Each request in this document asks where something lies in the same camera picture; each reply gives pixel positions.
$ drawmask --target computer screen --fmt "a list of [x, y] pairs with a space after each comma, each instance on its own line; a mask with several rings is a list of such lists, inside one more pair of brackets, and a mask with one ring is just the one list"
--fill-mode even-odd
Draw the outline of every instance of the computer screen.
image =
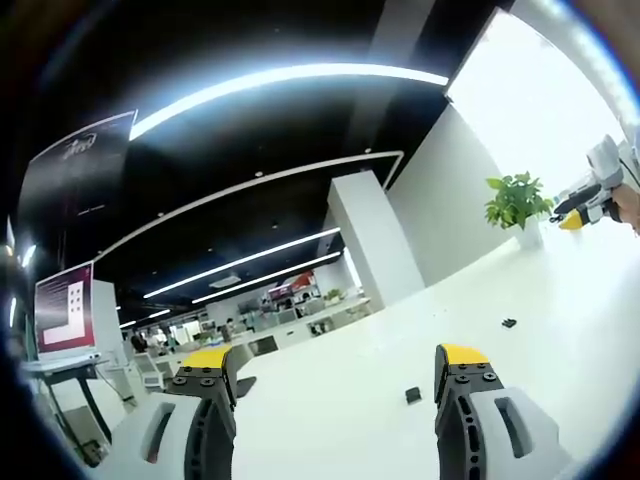
[[269, 290], [269, 297], [271, 300], [280, 300], [282, 298], [291, 297], [293, 295], [293, 289], [291, 285], [283, 285], [282, 287], [272, 288]]
[[95, 347], [92, 318], [93, 262], [36, 284], [35, 330], [38, 353]]

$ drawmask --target small black block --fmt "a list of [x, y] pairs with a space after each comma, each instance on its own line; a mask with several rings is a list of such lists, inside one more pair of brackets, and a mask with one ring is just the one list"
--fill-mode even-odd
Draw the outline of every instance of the small black block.
[[418, 400], [422, 400], [422, 396], [420, 395], [420, 389], [418, 387], [413, 387], [404, 392], [407, 397], [407, 403], [411, 405], [412, 403], [417, 402]]

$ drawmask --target poster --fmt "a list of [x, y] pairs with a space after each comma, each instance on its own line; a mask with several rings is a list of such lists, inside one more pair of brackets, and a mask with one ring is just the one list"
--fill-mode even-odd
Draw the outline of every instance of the poster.
[[135, 115], [83, 127], [33, 158], [20, 192], [21, 222], [58, 228], [113, 214]]
[[95, 346], [93, 262], [60, 272], [36, 284], [35, 325], [39, 353]]

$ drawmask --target ceiling light strip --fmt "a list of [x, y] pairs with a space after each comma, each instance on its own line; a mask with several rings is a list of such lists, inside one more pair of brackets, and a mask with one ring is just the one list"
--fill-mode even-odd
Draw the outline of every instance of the ceiling light strip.
[[286, 177], [290, 177], [292, 175], [297, 175], [299, 173], [312, 172], [314, 170], [320, 170], [322, 168], [329, 168], [329, 167], [334, 167], [334, 166], [337, 166], [337, 165], [346, 165], [348, 163], [362, 162], [362, 161], [366, 161], [366, 160], [377, 160], [377, 159], [380, 159], [380, 158], [387, 158], [387, 157], [396, 157], [396, 160], [394, 161], [393, 166], [391, 168], [391, 171], [389, 172], [389, 175], [387, 175], [387, 178], [385, 179], [385, 181], [384, 181], [384, 183], [382, 185], [382, 187], [386, 189], [387, 186], [389, 185], [389, 182], [391, 181], [393, 172], [396, 171], [396, 169], [400, 165], [400, 162], [404, 158], [404, 152], [402, 150], [392, 150], [392, 151], [388, 151], [388, 152], [365, 153], [365, 154], [362, 154], [362, 155], [352, 155], [350, 157], [335, 158], [333, 160], [325, 160], [323, 162], [312, 163], [311, 165], [303, 165], [302, 167], [290, 168], [289, 170], [284, 170], [282, 172], [272, 173], [270, 175], [265, 175], [264, 177], [261, 177], [261, 178], [254, 178], [254, 179], [251, 179], [251, 180], [246, 181], [244, 183], [240, 183], [238, 185], [234, 185], [232, 187], [225, 188], [224, 190], [220, 190], [219, 192], [212, 193], [211, 195], [207, 195], [206, 197], [202, 197], [199, 200], [196, 200], [194, 202], [188, 203], [187, 205], [184, 205], [184, 206], [182, 206], [180, 208], [177, 208], [172, 212], [165, 213], [165, 215], [163, 215], [162, 217], [152, 220], [151, 222], [147, 223], [146, 225], [143, 225], [142, 227], [134, 230], [130, 234], [125, 235], [124, 237], [122, 237], [120, 240], [118, 240], [113, 245], [105, 248], [102, 251], [102, 253], [100, 253], [99, 255], [97, 255], [93, 259], [93, 261], [97, 262], [98, 260], [104, 258], [108, 254], [113, 252], [115, 249], [117, 249], [117, 248], [121, 247], [122, 245], [124, 245], [125, 243], [133, 240], [138, 235], [141, 235], [142, 233], [146, 232], [147, 230], [151, 230], [153, 227], [157, 227], [158, 225], [160, 225], [163, 222], [166, 222], [166, 221], [168, 221], [168, 220], [170, 220], [170, 219], [172, 219], [174, 217], [177, 217], [178, 215], [186, 213], [189, 210], [193, 210], [194, 208], [200, 207], [200, 206], [205, 205], [205, 204], [207, 204], [209, 202], [213, 202], [214, 200], [217, 200], [219, 198], [226, 197], [227, 195], [231, 195], [233, 193], [240, 192], [240, 191], [245, 190], [247, 188], [256, 187], [258, 185], [262, 185], [264, 183], [271, 182], [273, 180], [279, 180], [281, 178], [286, 178]]
[[120, 328], [130, 327], [131, 325], [141, 322], [142, 320], [147, 320], [149, 318], [156, 318], [156, 317], [159, 317], [160, 315], [166, 315], [170, 311], [171, 310], [167, 309], [167, 310], [161, 310], [160, 312], [152, 313], [148, 317], [141, 318], [140, 320], [132, 320], [130, 322], [123, 323], [122, 325], [120, 325]]
[[162, 310], [160, 312], [156, 312], [156, 313], [152, 313], [151, 315], [149, 315], [147, 318], [156, 318], [159, 317], [160, 315], [166, 315], [167, 313], [169, 313], [171, 310], [167, 309], [167, 310]]
[[270, 288], [269, 290], [267, 290], [267, 293], [277, 292], [278, 290], [281, 290], [283, 288], [287, 288], [290, 285], [291, 285], [290, 283], [285, 283], [284, 285], [280, 285], [279, 287]]
[[159, 288], [158, 290], [154, 290], [153, 292], [147, 293], [144, 295], [144, 298], [150, 298], [160, 293], [164, 293], [166, 291], [172, 290], [176, 287], [180, 287], [190, 282], [194, 282], [204, 277], [208, 277], [209, 275], [213, 275], [214, 273], [221, 272], [223, 270], [227, 270], [229, 268], [235, 267], [237, 265], [241, 265], [243, 263], [250, 262], [251, 260], [255, 260], [260, 257], [264, 257], [266, 255], [270, 255], [272, 253], [279, 252], [281, 250], [285, 250], [290, 247], [294, 247], [296, 245], [300, 245], [305, 242], [310, 242], [311, 240], [316, 240], [318, 238], [326, 237], [327, 235], [333, 235], [334, 233], [338, 233], [340, 228], [332, 228], [330, 230], [325, 230], [324, 232], [316, 233], [313, 235], [309, 235], [308, 237], [299, 238], [298, 240], [294, 240], [289, 243], [285, 243], [284, 245], [280, 245], [278, 247], [273, 247], [268, 250], [264, 250], [262, 252], [254, 253], [253, 255], [249, 255], [248, 257], [241, 258], [239, 260], [234, 260], [233, 262], [227, 263], [220, 267], [212, 268], [211, 270], [207, 270], [206, 272], [199, 273], [189, 278], [185, 278], [184, 280], [180, 280], [179, 282], [172, 283], [171, 285], [167, 285], [166, 287]]
[[220, 295], [225, 295], [227, 293], [230, 293], [230, 292], [233, 292], [233, 291], [236, 291], [236, 290], [240, 290], [241, 288], [249, 287], [251, 285], [255, 285], [256, 283], [260, 283], [260, 282], [263, 282], [265, 280], [269, 280], [271, 278], [279, 277], [280, 275], [284, 275], [285, 273], [294, 272], [295, 270], [299, 270], [300, 268], [309, 267], [311, 265], [315, 265], [317, 263], [324, 262], [325, 260], [329, 260], [330, 258], [334, 258], [334, 257], [339, 256], [341, 253], [342, 252], [331, 253], [329, 255], [325, 255], [324, 257], [320, 257], [320, 258], [316, 258], [315, 260], [311, 260], [310, 262], [301, 263], [300, 265], [296, 265], [295, 267], [286, 268], [284, 270], [280, 270], [279, 272], [271, 273], [269, 275], [265, 275], [264, 277], [257, 278], [255, 280], [251, 280], [249, 282], [245, 282], [245, 283], [243, 283], [241, 285], [236, 285], [235, 287], [227, 288], [226, 290], [222, 290], [221, 292], [216, 292], [216, 293], [212, 293], [211, 295], [207, 295], [205, 297], [196, 298], [195, 300], [192, 300], [191, 303], [200, 303], [200, 302], [203, 302], [205, 300], [209, 300], [211, 298], [216, 298], [216, 297], [219, 297]]
[[190, 110], [193, 107], [215, 100], [216, 98], [288, 80], [327, 77], [333, 75], [369, 75], [401, 78], [441, 86], [446, 85], [449, 80], [447, 77], [434, 75], [433, 73], [421, 72], [420, 70], [368, 63], [315, 63], [310, 65], [274, 68], [272, 70], [251, 73], [232, 80], [227, 80], [226, 82], [212, 85], [183, 97], [136, 123], [131, 129], [129, 139], [134, 140], [170, 118]]
[[11, 305], [9, 306], [9, 328], [13, 328], [13, 319], [16, 316], [16, 297], [11, 298]]

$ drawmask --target led light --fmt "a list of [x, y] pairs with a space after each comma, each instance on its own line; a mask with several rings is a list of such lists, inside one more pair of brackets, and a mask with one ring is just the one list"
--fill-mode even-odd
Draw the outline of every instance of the led light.
[[221, 272], [223, 270], [227, 270], [229, 268], [235, 267], [237, 265], [241, 265], [246, 262], [250, 262], [251, 260], [255, 260], [256, 258], [264, 257], [265, 255], [270, 255], [275, 252], [279, 252], [286, 248], [294, 247], [296, 245], [300, 245], [301, 243], [310, 242], [311, 240], [315, 240], [317, 238], [326, 237], [327, 235], [332, 235], [334, 233], [338, 233], [340, 231], [339, 227], [332, 228], [330, 230], [325, 230], [324, 232], [316, 233], [314, 235], [310, 235], [308, 237], [299, 238], [298, 240], [294, 240], [293, 242], [285, 243], [284, 245], [280, 245], [279, 247], [270, 248], [269, 250], [264, 250], [259, 253], [254, 253], [253, 255], [249, 255], [248, 257], [241, 258], [239, 260], [234, 260], [231, 263], [227, 263], [226, 265], [222, 265], [220, 267], [212, 268], [211, 270], [207, 270], [206, 272], [199, 273], [198, 275], [194, 275], [193, 277], [185, 278], [184, 280], [180, 280], [179, 282], [172, 283], [171, 285], [167, 285], [166, 287], [159, 288], [158, 290], [154, 290], [151, 293], [147, 293], [144, 295], [144, 298], [150, 298], [160, 293], [164, 293], [168, 290], [172, 290], [176, 287], [184, 285], [186, 283], [193, 282], [195, 280], [199, 280], [204, 277], [208, 277], [209, 275], [213, 275], [214, 273]]
[[22, 268], [27, 268], [29, 266], [34, 253], [36, 253], [36, 246], [31, 245], [27, 249], [27, 252], [24, 254], [24, 258], [22, 259]]
[[571, 15], [569, 7], [561, 0], [535, 0], [535, 3], [540, 5], [544, 11], [552, 17], [566, 18]]
[[156, 318], [159, 317], [160, 315], [164, 315], [166, 313], [169, 313], [171, 310], [167, 309], [167, 310], [162, 310], [160, 312], [156, 312], [156, 313], [152, 313], [151, 315], [149, 315], [147, 318]]
[[640, 121], [640, 107], [635, 101], [635, 92], [618, 67], [613, 55], [584, 25], [576, 26], [572, 33], [575, 44], [581, 49], [586, 59], [591, 62], [591, 66], [602, 77], [607, 89], [614, 97], [623, 119], [629, 124], [638, 123]]
[[16, 297], [11, 299], [11, 306], [9, 307], [9, 328], [13, 327], [13, 317], [16, 315]]
[[219, 297], [220, 295], [225, 295], [225, 294], [227, 294], [229, 292], [233, 292], [235, 290], [239, 290], [241, 288], [248, 287], [250, 285], [255, 285], [256, 283], [260, 283], [260, 282], [263, 282], [265, 280], [269, 280], [270, 278], [279, 277], [280, 275], [284, 275], [285, 273], [293, 272], [295, 270], [298, 270], [299, 268], [304, 268], [304, 267], [309, 267], [311, 265], [315, 265], [316, 263], [320, 263], [320, 262], [323, 262], [323, 261], [328, 260], [330, 258], [337, 257], [338, 255], [340, 255], [340, 253], [341, 252], [331, 253], [329, 255], [325, 255], [324, 257], [320, 257], [320, 258], [316, 258], [315, 260], [311, 260], [310, 262], [301, 263], [300, 265], [296, 265], [295, 267], [286, 268], [284, 270], [280, 270], [279, 272], [271, 273], [271, 274], [265, 275], [264, 277], [261, 277], [261, 278], [256, 278], [255, 280], [251, 280], [250, 282], [245, 282], [245, 283], [242, 283], [240, 285], [236, 285], [235, 287], [227, 288], [226, 290], [222, 290], [221, 292], [212, 293], [211, 295], [207, 295], [206, 297], [196, 298], [195, 300], [192, 300], [191, 303], [200, 303], [200, 302], [203, 302], [205, 300], [209, 300], [210, 298]]
[[13, 234], [13, 226], [11, 225], [11, 217], [7, 216], [7, 245], [11, 247], [16, 246], [16, 237]]
[[366, 63], [316, 63], [275, 68], [234, 78], [181, 98], [177, 102], [152, 113], [147, 118], [136, 123], [131, 129], [129, 139], [134, 140], [143, 133], [157, 127], [162, 122], [169, 120], [171, 117], [175, 117], [193, 107], [231, 93], [297, 78], [326, 77], [330, 75], [373, 75], [378, 77], [404, 78], [436, 85], [446, 85], [448, 82], [448, 78], [432, 73]]

